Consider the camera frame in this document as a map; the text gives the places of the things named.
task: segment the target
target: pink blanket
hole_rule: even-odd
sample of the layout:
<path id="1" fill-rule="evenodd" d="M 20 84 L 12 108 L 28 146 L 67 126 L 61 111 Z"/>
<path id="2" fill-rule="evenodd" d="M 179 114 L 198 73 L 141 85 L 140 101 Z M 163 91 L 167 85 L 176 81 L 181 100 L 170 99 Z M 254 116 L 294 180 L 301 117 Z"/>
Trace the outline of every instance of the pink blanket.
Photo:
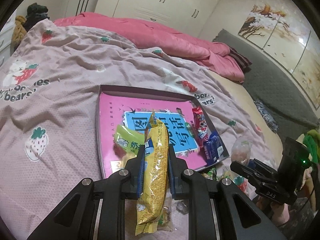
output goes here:
<path id="1" fill-rule="evenodd" d="M 110 18 L 91 12 L 58 19 L 54 23 L 57 26 L 87 26 L 112 31 L 133 42 L 138 49 L 159 47 L 167 55 L 192 60 L 201 66 L 207 66 L 222 77 L 240 82 L 244 80 L 239 65 L 229 56 L 229 46 L 201 40 L 159 23 Z"/>

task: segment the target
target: floral mural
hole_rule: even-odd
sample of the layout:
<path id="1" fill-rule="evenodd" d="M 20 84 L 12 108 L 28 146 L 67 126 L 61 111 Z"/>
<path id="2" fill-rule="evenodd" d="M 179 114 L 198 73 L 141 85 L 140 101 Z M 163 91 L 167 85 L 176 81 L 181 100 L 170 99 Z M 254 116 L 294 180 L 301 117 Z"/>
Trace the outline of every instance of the floral mural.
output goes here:
<path id="1" fill-rule="evenodd" d="M 264 7 L 254 5 L 238 34 L 246 39 L 253 35 L 264 37 L 266 35 L 262 30 L 274 30 L 279 17 L 284 18 L 285 16 L 284 12 L 272 10 L 268 4 L 265 4 Z"/>
<path id="2" fill-rule="evenodd" d="M 260 47 L 300 84 L 315 109 L 320 107 L 320 40 L 288 8 L 253 6 L 238 35 Z"/>

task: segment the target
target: yellow snack package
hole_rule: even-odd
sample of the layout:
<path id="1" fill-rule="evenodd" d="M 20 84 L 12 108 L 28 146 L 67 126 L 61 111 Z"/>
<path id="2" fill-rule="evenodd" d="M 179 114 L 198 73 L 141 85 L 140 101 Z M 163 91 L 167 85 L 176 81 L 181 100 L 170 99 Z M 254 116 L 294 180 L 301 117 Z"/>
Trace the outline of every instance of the yellow snack package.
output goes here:
<path id="1" fill-rule="evenodd" d="M 137 201 L 136 235 L 157 231 L 168 181 L 168 131 L 153 112 L 145 130 L 143 193 Z"/>

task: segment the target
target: blue snack package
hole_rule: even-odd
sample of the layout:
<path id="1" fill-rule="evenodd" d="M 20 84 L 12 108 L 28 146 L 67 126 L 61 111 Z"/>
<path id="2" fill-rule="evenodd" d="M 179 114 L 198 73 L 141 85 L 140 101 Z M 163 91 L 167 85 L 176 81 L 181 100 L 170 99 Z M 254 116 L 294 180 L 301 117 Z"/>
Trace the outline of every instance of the blue snack package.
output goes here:
<path id="1" fill-rule="evenodd" d="M 222 141 L 221 141 L 221 138 L 220 138 L 218 132 L 213 131 L 212 134 L 210 135 L 209 139 L 210 138 L 216 138 L 216 147 L 217 147 L 218 156 L 220 158 L 221 155 L 223 154 L 223 146 L 222 146 Z"/>
<path id="2" fill-rule="evenodd" d="M 218 152 L 216 150 L 215 138 L 205 141 L 203 143 L 203 148 L 205 156 L 207 157 L 207 164 L 215 164 L 219 159 Z"/>
<path id="3" fill-rule="evenodd" d="M 209 139 L 203 143 L 207 164 L 215 164 L 223 154 L 223 146 L 217 131 L 213 131 Z"/>

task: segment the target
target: snack wrapper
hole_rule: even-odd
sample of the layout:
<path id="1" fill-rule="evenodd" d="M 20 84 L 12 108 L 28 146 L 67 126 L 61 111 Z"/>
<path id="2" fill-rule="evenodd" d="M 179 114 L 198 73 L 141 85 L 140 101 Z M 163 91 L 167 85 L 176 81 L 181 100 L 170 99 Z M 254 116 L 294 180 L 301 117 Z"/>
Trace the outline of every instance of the snack wrapper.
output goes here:
<path id="1" fill-rule="evenodd" d="M 123 169 L 128 160 L 137 157 L 140 145 L 144 144 L 144 135 L 124 125 L 118 125 L 114 142 L 114 151 L 122 157 L 121 167 L 119 168 Z"/>
<path id="2" fill-rule="evenodd" d="M 223 146 L 220 136 L 217 131 L 213 131 L 209 139 L 203 142 L 205 156 L 207 157 L 207 164 L 212 165 L 216 163 L 223 154 Z"/>
<path id="3" fill-rule="evenodd" d="M 247 179 L 236 174 L 233 171 L 230 171 L 226 166 L 224 166 L 222 169 L 217 170 L 217 179 L 221 180 L 223 178 L 231 179 L 234 182 L 234 184 L 236 184 L 238 188 L 241 189 L 241 191 L 250 198 L 250 193 L 247 191 L 247 188 L 248 188 Z"/>
<path id="4" fill-rule="evenodd" d="M 114 142 L 124 149 L 127 154 L 137 156 L 140 145 L 144 144 L 144 135 L 124 125 L 118 125 L 114 135 Z"/>
<path id="5" fill-rule="evenodd" d="M 211 179 L 211 180 L 217 181 L 216 167 L 212 167 L 208 172 L 202 173 L 202 176 L 204 176 L 206 179 Z"/>
<path id="6" fill-rule="evenodd" d="M 166 198 L 168 148 L 167 128 L 153 112 L 145 130 L 145 157 L 140 169 L 144 171 L 143 193 L 137 201 L 136 235 L 157 231 Z"/>
<path id="7" fill-rule="evenodd" d="M 204 114 L 201 107 L 192 108 L 193 119 L 195 122 L 196 130 L 198 131 L 199 146 L 202 148 L 203 143 L 208 140 L 208 126 L 205 122 Z"/>

